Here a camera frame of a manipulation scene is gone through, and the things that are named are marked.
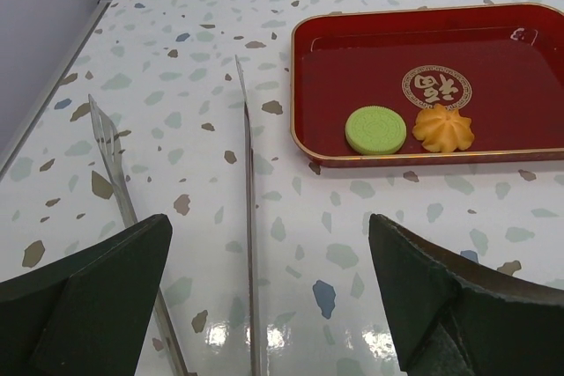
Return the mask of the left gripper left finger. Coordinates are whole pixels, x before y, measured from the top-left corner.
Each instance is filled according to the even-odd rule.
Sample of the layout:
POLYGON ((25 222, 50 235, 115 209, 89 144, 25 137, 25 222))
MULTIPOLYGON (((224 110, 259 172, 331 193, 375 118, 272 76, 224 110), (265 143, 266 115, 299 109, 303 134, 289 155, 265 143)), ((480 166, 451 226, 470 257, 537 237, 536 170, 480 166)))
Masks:
POLYGON ((3 375, 132 375, 167 262, 156 214, 1 284, 3 375))

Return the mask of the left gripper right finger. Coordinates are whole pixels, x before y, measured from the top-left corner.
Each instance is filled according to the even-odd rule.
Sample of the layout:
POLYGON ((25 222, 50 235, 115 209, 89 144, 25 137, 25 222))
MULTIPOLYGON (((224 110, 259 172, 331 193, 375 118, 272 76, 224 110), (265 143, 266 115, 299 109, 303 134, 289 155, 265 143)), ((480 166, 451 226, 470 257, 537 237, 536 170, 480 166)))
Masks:
POLYGON ((563 292, 505 275, 384 215, 369 246, 401 371, 561 375, 563 292))

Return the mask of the metal tongs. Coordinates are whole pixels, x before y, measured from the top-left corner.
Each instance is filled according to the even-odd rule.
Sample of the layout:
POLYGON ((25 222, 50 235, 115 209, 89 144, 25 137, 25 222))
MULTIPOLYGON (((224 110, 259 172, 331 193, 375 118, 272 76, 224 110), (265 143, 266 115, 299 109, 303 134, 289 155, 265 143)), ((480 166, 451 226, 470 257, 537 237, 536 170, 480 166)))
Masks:
MULTIPOLYGON (((240 59, 234 58, 243 97, 243 117, 245 132, 245 172, 246 172, 246 233, 249 280, 249 356, 250 371, 253 375, 263 373, 261 356, 261 331, 259 296, 255 288, 256 260, 253 253, 256 244, 256 199, 254 187, 254 152, 252 129, 249 117, 249 98, 240 59)), ((122 168, 121 142, 118 130, 112 120, 100 109, 93 96, 88 97, 94 139, 99 147, 103 164, 108 173, 114 196, 125 226, 131 227, 138 222, 122 168)), ((166 345, 174 375, 189 373, 182 348, 174 330, 173 322, 162 291, 157 292, 153 311, 158 328, 166 345)))

